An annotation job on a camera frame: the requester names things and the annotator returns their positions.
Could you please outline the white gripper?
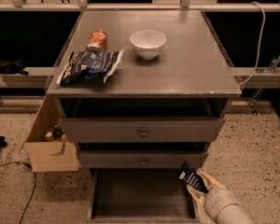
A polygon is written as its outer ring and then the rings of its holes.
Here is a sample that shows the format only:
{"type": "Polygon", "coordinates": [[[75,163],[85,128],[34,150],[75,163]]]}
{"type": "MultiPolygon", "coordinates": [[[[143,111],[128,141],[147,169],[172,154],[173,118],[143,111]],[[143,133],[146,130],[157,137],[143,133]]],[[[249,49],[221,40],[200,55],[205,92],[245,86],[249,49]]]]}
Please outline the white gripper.
{"type": "Polygon", "coordinates": [[[241,216],[241,206],[233,193],[214,177],[199,169],[197,174],[203,179],[207,194],[187,184],[186,188],[192,198],[203,204],[205,213],[214,222],[237,222],[241,216]]]}

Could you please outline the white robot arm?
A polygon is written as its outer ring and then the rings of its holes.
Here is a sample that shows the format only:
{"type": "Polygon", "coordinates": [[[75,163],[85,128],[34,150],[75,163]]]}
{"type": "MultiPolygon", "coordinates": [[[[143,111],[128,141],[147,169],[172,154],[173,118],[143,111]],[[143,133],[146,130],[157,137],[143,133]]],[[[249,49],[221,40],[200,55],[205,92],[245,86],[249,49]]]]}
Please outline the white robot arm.
{"type": "Polygon", "coordinates": [[[202,170],[186,178],[187,190],[216,224],[255,224],[234,194],[202,170]]]}

